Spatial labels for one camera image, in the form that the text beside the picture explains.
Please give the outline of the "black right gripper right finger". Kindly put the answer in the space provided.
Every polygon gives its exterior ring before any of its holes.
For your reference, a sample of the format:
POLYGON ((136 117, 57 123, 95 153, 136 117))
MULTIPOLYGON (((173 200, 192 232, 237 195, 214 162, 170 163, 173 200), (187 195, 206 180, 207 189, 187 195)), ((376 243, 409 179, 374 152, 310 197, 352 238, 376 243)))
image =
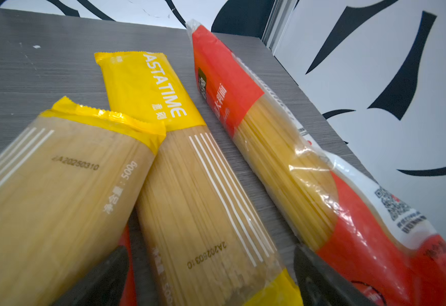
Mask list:
POLYGON ((294 273, 304 305, 373 305, 307 246, 294 249, 294 273))

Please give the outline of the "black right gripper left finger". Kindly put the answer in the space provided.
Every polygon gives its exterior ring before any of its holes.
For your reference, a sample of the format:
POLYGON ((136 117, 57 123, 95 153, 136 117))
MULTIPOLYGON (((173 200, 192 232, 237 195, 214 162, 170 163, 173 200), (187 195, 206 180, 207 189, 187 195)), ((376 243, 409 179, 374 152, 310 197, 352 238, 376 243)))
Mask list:
POLYGON ((118 246, 53 305, 119 305, 129 271, 129 256, 118 246))

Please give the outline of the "red spaghetti bag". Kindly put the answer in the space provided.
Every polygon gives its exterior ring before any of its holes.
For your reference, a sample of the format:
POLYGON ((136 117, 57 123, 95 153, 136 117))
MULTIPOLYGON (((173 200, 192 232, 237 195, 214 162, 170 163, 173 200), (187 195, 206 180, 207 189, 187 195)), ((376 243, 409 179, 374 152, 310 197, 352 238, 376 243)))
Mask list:
POLYGON ((312 145, 279 97, 195 20, 197 88, 300 241, 376 305, 446 305, 446 241, 427 218, 312 145))
POLYGON ((120 300, 120 306, 137 306, 136 299, 136 287, 134 281, 134 271, 132 263, 131 242, 129 237, 129 227, 126 225, 122 236, 119 240, 119 245, 124 246, 127 249, 129 258, 129 269, 127 273, 126 283, 123 289, 122 298, 120 300))

